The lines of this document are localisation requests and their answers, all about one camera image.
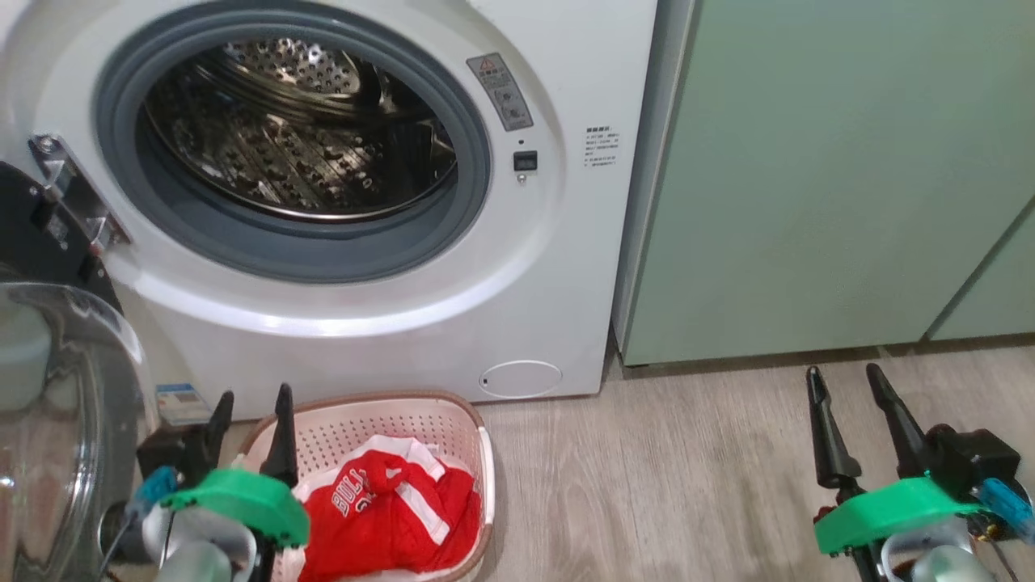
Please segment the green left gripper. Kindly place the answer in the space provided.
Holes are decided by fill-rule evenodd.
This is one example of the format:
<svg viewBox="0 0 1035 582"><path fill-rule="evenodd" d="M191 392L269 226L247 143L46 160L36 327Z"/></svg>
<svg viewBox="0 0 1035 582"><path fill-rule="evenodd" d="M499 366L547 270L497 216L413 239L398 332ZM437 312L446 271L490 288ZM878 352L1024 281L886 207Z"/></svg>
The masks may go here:
<svg viewBox="0 0 1035 582"><path fill-rule="evenodd" d="M235 394L225 391L206 424L193 426L184 438L182 475L189 487L162 498L162 508L203 508L247 527L278 549L310 544L310 516L292 487L298 483L294 395L280 384L275 401L275 428L261 473L214 470L221 442L232 423Z"/></svg>

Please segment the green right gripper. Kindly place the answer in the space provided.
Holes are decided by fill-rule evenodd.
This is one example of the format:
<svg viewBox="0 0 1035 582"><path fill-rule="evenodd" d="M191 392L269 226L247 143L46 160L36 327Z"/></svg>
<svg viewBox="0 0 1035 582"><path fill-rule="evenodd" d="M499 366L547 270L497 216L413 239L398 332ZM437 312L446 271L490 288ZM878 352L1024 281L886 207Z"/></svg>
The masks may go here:
<svg viewBox="0 0 1035 582"><path fill-rule="evenodd" d="M927 439L879 365L866 365L866 379L876 405L884 413L901 481L853 496L824 513L814 523L814 537L823 554L839 554L880 539L983 511L976 501L958 501L931 479L909 479L928 471ZM818 367L807 369L806 385L817 485L829 490L856 487L861 467L847 452L842 432L833 416L830 392Z"/></svg>

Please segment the red basketball jersey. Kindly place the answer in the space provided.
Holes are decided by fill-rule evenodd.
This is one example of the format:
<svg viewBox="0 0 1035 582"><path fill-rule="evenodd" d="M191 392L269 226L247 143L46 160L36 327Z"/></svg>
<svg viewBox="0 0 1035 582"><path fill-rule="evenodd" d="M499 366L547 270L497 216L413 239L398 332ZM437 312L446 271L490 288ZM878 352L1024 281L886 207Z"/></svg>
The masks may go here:
<svg viewBox="0 0 1035 582"><path fill-rule="evenodd" d="M282 582L450 570L480 530L474 476L411 437L374 435L293 493L310 519L310 541L282 553Z"/></svg>

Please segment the black glass washing machine door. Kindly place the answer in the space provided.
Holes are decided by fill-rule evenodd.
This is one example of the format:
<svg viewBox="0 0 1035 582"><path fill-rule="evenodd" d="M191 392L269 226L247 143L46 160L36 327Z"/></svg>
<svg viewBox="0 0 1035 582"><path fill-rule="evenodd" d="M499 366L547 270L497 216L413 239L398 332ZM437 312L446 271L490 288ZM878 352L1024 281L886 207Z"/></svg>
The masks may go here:
<svg viewBox="0 0 1035 582"><path fill-rule="evenodd" d="M0 582L100 582L132 534L146 361L70 211L0 162Z"/></svg>

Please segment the cream perforated laundry basket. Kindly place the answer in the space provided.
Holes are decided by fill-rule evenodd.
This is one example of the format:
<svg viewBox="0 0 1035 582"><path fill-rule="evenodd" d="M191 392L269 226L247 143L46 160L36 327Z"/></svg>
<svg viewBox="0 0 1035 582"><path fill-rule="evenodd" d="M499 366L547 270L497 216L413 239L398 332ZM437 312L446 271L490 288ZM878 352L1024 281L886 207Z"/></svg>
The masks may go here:
<svg viewBox="0 0 1035 582"><path fill-rule="evenodd" d="M457 568L424 575L389 571L341 582L476 582L494 527L496 469L487 428L469 402L450 392L367 394L304 405L294 415L298 483L339 466L374 435L411 437L469 471L481 497L476 545ZM271 582L282 582L280 556Z"/></svg>

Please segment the metal door hinge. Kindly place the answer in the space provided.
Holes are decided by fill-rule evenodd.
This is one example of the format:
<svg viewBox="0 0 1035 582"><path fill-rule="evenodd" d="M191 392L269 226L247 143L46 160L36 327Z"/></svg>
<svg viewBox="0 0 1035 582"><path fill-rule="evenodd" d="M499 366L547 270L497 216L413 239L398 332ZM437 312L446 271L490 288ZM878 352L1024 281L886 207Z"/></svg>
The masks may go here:
<svg viewBox="0 0 1035 582"><path fill-rule="evenodd" d="M108 248L132 242L61 137L30 136L28 148L45 176L45 198L73 219L91 254L103 255Z"/></svg>

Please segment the white washing machine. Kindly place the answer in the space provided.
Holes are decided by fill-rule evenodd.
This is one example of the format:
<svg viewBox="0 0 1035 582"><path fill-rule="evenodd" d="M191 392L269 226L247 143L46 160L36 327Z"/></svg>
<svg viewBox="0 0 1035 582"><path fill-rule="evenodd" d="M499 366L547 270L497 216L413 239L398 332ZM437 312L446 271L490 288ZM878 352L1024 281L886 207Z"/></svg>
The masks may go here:
<svg viewBox="0 0 1035 582"><path fill-rule="evenodd" d="M99 76L122 41L162 14L215 0L0 0L0 162L42 185L29 148L57 135L132 239L97 255L132 324L152 386L189 383L238 420L297 403L402 388L502 401L494 365L546 361L541 398L602 382L635 133L657 0L307 0L398 32L453 74L491 147L487 201L433 260L398 275L307 284L225 268L159 231L107 169L93 125ZM466 59L499 53L534 125L506 132ZM583 167L584 132L621 133L618 163ZM539 152L518 184L513 154Z"/></svg>

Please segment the grey rubber door seal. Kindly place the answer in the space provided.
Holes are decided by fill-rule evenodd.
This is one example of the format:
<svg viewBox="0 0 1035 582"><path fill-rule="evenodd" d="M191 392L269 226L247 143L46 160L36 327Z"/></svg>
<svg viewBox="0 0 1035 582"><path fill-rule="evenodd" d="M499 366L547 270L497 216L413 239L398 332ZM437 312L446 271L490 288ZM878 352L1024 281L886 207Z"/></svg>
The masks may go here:
<svg viewBox="0 0 1035 582"><path fill-rule="evenodd" d="M208 187L153 135L143 103L175 64L204 49L259 37L337 47L406 82L450 136L459 162L454 184L400 213L355 222L278 217ZM366 16L307 0L215 0L159 16L108 59L93 125L107 169L137 210L174 242L248 275L307 284L398 275L456 243L487 201L487 129L455 76Z"/></svg>

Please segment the blue energy label sticker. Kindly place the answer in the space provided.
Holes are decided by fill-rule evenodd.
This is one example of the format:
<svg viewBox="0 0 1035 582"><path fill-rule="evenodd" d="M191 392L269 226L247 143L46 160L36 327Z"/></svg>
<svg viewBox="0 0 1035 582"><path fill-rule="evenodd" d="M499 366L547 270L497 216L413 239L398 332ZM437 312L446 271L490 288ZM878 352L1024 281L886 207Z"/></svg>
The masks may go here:
<svg viewBox="0 0 1035 582"><path fill-rule="evenodd" d="M170 426L202 426L212 415L211 406L189 383L156 386L155 397L160 419Z"/></svg>

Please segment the wide pale green cabinet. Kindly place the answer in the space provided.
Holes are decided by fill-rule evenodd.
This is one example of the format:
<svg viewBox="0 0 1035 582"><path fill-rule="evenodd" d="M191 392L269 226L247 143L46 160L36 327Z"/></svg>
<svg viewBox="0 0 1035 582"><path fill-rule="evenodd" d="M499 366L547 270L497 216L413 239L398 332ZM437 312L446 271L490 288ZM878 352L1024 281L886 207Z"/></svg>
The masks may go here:
<svg viewBox="0 0 1035 582"><path fill-rule="evenodd" d="M969 336L1035 211L1035 0L657 0L626 367Z"/></svg>

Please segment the round white filter cover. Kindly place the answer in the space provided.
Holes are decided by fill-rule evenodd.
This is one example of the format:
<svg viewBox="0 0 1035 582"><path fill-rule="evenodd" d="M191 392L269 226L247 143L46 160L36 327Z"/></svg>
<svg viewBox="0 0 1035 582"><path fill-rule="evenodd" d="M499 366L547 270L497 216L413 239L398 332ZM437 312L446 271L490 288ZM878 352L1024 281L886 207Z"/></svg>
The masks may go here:
<svg viewBox="0 0 1035 582"><path fill-rule="evenodd" d="M525 400L553 392L562 379L561 369L546 361L507 361L481 373L478 386L496 400Z"/></svg>

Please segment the steel perforated drum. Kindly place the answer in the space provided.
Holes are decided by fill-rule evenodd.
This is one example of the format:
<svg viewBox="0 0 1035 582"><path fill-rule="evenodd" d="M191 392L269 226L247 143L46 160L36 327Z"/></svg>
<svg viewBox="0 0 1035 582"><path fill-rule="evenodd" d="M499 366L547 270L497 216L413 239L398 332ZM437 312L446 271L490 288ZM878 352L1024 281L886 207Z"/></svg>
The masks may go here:
<svg viewBox="0 0 1035 582"><path fill-rule="evenodd" d="M289 220L385 217L450 187L459 173L443 122L406 82L301 38L204 49L162 74L142 110L208 187Z"/></svg>

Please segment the printed text sticker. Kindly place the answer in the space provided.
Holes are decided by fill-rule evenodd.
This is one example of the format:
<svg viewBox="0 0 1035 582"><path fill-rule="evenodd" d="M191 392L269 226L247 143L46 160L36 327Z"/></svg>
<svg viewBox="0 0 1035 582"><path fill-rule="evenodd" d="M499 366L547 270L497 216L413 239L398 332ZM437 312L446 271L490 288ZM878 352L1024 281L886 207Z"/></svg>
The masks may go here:
<svg viewBox="0 0 1035 582"><path fill-rule="evenodd" d="M613 125L591 126L584 132L584 168L605 168L618 163L621 154L621 133Z"/></svg>

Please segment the grey warning label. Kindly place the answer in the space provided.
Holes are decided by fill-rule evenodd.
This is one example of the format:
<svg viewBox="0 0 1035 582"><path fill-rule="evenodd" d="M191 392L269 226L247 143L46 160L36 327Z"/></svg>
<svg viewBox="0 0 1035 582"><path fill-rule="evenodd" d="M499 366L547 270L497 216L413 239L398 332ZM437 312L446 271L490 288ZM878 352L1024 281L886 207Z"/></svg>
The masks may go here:
<svg viewBox="0 0 1035 582"><path fill-rule="evenodd" d="M471 57L466 59L466 63L487 93L503 129L532 128L534 121L518 80L499 53Z"/></svg>

